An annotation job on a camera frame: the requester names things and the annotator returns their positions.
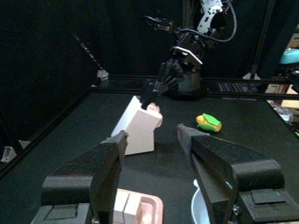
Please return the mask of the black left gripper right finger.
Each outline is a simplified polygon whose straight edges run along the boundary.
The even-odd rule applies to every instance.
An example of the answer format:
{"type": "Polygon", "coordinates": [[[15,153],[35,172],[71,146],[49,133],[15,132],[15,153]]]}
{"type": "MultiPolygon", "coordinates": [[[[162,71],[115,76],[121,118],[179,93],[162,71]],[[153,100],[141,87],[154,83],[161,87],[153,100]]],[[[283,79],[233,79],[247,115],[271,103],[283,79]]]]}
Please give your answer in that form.
{"type": "Polygon", "coordinates": [[[178,139],[198,174],[193,224],[299,224],[299,203],[271,157],[182,124],[178,139]]]}

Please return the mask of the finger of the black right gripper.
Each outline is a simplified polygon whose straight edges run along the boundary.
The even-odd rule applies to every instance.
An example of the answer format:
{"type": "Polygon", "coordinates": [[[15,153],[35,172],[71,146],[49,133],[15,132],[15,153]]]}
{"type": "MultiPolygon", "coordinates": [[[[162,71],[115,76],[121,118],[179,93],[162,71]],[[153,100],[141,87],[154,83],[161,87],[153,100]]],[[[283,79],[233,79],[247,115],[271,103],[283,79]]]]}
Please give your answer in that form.
{"type": "Polygon", "coordinates": [[[182,81],[182,75],[163,74],[155,82],[155,92],[163,95],[182,81]]]}
{"type": "MultiPolygon", "coordinates": [[[[159,76],[163,74],[171,74],[171,64],[163,63],[159,70],[159,76]]],[[[141,95],[139,95],[139,101],[142,103],[142,109],[147,109],[149,105],[155,102],[159,94],[155,92],[155,82],[157,80],[149,80],[142,88],[141,95]]]]}

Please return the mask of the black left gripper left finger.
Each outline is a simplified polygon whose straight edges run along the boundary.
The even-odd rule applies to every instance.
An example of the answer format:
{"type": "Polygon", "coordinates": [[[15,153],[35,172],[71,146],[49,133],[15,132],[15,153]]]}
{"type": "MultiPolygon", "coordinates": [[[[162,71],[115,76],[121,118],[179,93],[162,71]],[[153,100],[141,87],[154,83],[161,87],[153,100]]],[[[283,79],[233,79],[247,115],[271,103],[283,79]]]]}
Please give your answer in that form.
{"type": "Polygon", "coordinates": [[[49,175],[31,224],[113,224],[126,149],[122,130],[49,175]]]}

